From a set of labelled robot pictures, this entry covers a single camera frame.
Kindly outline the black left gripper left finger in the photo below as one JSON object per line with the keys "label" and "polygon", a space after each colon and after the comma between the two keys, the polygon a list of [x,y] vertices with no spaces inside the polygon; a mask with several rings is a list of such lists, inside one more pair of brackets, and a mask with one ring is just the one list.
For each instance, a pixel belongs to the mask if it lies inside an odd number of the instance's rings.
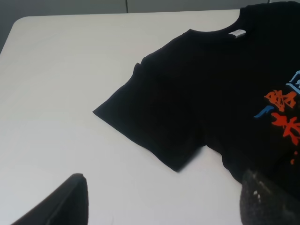
{"label": "black left gripper left finger", "polygon": [[83,174],[72,174],[14,225],[87,225],[89,197]]}

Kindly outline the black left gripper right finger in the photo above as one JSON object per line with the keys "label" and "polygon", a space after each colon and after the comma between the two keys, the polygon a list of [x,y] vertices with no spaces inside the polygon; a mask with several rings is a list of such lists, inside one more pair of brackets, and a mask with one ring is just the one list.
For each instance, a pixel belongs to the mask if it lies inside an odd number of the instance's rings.
{"label": "black left gripper right finger", "polygon": [[242,178],[240,218],[244,225],[298,225],[300,202],[258,172]]}

